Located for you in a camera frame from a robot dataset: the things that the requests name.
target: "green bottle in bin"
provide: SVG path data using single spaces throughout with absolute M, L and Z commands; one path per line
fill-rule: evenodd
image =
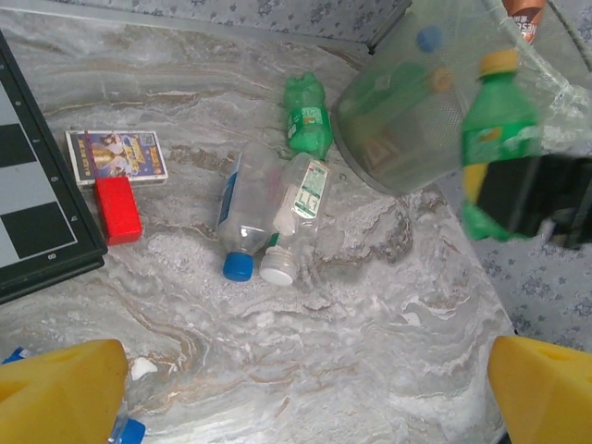
M 462 123 L 465 230 L 476 240 L 507 241 L 518 235 L 506 231 L 476 202 L 489 162 L 540 155 L 539 116 L 516 85 L 518 53 L 499 51 L 481 60 L 481 90 Z
M 286 81 L 284 106 L 288 110 L 288 145 L 297 153 L 308 153 L 325 160 L 333 142 L 329 113 L 325 106 L 325 88 L 315 74 Z

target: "bottle label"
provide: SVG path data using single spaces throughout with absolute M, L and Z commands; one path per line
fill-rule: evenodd
M 308 125 L 328 124 L 329 114 L 327 110 L 317 106 L 294 109 L 288 116 L 288 140 L 291 141 L 294 134 L 300 132 Z
M 508 160 L 541 151 L 540 128 L 512 123 L 499 127 L 467 131 L 462 135 L 462 165 Z
M 241 165 L 242 153 L 240 153 L 232 164 L 230 170 L 230 177 L 226 182 L 226 188 L 224 189 L 224 195 L 222 196 L 222 207 L 220 208 L 220 218 L 218 219 L 218 226 L 226 219 L 230 212 L 230 202 L 232 201 L 232 193 L 234 192 L 234 186 L 237 183 L 237 175 L 239 174 L 239 166 Z
M 329 170 L 316 160 L 312 160 L 306 168 L 292 211 L 304 219 L 314 219 L 318 215 L 323 191 L 327 184 Z

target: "chessboard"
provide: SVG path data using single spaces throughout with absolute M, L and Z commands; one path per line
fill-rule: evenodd
M 104 264 L 106 247 L 0 33 L 0 303 Z

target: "white bottle cap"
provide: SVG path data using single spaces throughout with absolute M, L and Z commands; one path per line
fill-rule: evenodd
M 274 252 L 273 249 L 275 247 L 268 249 L 261 261 L 259 275 L 270 284 L 288 287 L 298 276 L 298 267 L 292 262 L 289 253 Z

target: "yellow bottle cap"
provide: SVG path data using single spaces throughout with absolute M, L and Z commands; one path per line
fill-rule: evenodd
M 479 64 L 479 77 L 501 72 L 514 72 L 518 70 L 519 58 L 518 52 L 513 49 L 486 55 Z

